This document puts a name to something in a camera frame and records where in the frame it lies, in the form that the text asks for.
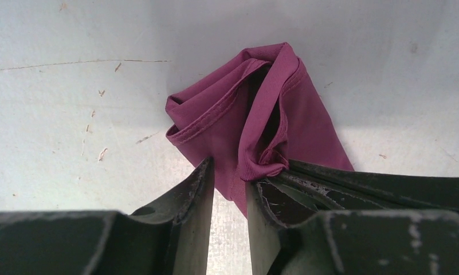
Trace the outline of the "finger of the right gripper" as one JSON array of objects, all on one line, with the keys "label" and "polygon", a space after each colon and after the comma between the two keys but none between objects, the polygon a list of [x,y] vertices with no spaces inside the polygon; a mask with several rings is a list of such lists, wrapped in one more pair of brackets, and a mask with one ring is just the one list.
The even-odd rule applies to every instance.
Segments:
[{"label": "finger of the right gripper", "polygon": [[296,160],[267,182],[316,213],[419,209],[459,214],[459,177],[346,171]]}]

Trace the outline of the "maroon satin cloth napkin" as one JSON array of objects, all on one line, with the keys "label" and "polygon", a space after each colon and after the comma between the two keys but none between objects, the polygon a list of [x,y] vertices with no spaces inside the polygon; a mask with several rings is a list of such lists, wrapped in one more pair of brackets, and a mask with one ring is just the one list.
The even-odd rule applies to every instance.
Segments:
[{"label": "maroon satin cloth napkin", "polygon": [[197,166],[215,161],[215,187],[247,213],[245,184],[275,176],[290,160],[351,171],[303,61],[290,44],[242,50],[168,97],[168,140]]}]

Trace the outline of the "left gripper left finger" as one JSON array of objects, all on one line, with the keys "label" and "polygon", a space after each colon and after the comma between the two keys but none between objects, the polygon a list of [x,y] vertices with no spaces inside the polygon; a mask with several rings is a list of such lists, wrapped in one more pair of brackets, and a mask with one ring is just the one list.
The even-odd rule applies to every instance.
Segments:
[{"label": "left gripper left finger", "polygon": [[150,274],[206,274],[214,198],[214,160],[204,159],[182,182],[132,216],[158,229],[150,239]]}]

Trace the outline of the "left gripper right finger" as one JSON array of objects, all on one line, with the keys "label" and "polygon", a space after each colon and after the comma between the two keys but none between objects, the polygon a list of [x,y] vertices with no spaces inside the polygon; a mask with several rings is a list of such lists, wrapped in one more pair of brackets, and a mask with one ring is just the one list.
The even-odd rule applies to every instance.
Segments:
[{"label": "left gripper right finger", "polygon": [[304,210],[296,223],[284,223],[275,216],[283,202],[297,203],[270,184],[246,185],[248,228],[253,274],[320,274],[320,219]]}]

